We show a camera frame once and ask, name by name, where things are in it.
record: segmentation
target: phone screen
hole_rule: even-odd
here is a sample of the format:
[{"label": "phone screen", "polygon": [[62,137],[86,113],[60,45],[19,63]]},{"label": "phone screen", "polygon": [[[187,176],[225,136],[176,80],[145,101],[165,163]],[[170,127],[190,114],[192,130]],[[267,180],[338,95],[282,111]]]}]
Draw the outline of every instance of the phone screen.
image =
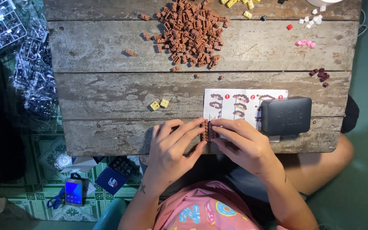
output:
[{"label": "phone screen", "polygon": [[82,185],[72,182],[65,182],[66,202],[80,205],[82,204]]}]

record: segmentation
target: instruction sheet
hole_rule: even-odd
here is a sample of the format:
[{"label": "instruction sheet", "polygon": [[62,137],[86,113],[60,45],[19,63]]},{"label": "instruction sheet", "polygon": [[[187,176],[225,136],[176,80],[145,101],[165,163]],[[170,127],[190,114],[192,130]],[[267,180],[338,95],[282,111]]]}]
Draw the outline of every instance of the instruction sheet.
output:
[{"label": "instruction sheet", "polygon": [[[261,102],[287,96],[287,90],[205,89],[204,118],[244,119],[260,131]],[[269,137],[270,142],[279,139],[280,136]]]}]

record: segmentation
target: smartphone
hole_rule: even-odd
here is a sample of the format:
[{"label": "smartphone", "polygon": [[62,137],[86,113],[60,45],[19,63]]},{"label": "smartphone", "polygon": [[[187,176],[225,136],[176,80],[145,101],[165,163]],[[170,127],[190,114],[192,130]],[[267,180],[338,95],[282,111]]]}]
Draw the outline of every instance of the smartphone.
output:
[{"label": "smartphone", "polygon": [[82,180],[65,179],[65,202],[67,205],[82,206],[82,187]]}]

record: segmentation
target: hand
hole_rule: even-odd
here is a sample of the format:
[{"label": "hand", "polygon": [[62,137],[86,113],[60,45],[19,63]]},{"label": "hand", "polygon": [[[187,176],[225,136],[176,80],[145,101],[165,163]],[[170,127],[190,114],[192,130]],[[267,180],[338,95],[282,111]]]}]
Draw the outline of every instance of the hand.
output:
[{"label": "hand", "polygon": [[211,123],[212,129],[230,142],[223,138],[214,138],[212,141],[233,162],[264,182],[278,179],[281,173],[285,173],[269,145],[268,137],[248,122],[243,119],[213,119]]},{"label": "hand", "polygon": [[203,128],[196,128],[204,121],[197,118],[188,123],[179,119],[166,121],[153,128],[149,161],[151,162],[144,174],[141,187],[159,194],[174,181],[178,180],[190,170],[202,154],[202,148],[207,144],[202,141],[188,157],[183,153],[191,140],[204,132]]}]

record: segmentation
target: wooden plank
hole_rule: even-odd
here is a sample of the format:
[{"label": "wooden plank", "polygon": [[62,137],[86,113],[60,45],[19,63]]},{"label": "wooden plank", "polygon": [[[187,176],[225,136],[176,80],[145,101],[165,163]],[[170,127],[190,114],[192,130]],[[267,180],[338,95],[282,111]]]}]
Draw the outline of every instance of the wooden plank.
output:
[{"label": "wooden plank", "polygon": [[[335,149],[343,118],[312,118],[310,130],[299,136],[282,137],[279,143],[271,143],[275,153],[331,152]],[[104,156],[147,154],[150,149],[151,131],[164,120],[64,120],[66,144],[69,156]],[[195,138],[187,149],[200,139]],[[204,153],[220,154],[215,144]]]},{"label": "wooden plank", "polygon": [[[197,118],[202,116],[206,88],[286,89],[291,96],[312,98],[313,117],[343,116],[351,72],[329,72],[323,88],[307,72],[269,73],[98,73],[56,74],[64,119]],[[225,80],[218,81],[224,74]],[[150,103],[165,98],[167,108]]]},{"label": "wooden plank", "polygon": [[[171,3],[171,0],[44,0],[45,14],[50,20],[138,20],[141,13],[148,14],[155,20],[154,14],[161,8]],[[283,5],[277,0],[262,0],[254,3],[255,8],[251,11],[253,19],[267,15],[268,19],[299,19],[310,16],[316,7],[304,0],[289,0]],[[215,13],[231,19],[246,19],[242,16],[246,5],[241,2],[235,3],[233,7],[226,8],[218,0],[212,0],[209,7]],[[328,6],[322,12],[326,20],[359,20],[361,0],[344,0],[340,3]]]},{"label": "wooden plank", "polygon": [[[294,24],[290,31],[288,24]],[[233,21],[224,30],[220,63],[212,71],[351,70],[358,22],[329,21],[306,30],[297,21]],[[55,73],[76,72],[170,72],[169,54],[155,53],[153,41],[140,34],[160,33],[157,21],[63,21],[50,22],[50,43]],[[295,46],[300,39],[317,46]],[[125,49],[138,56],[127,56]],[[180,71],[207,71],[207,66]]]}]

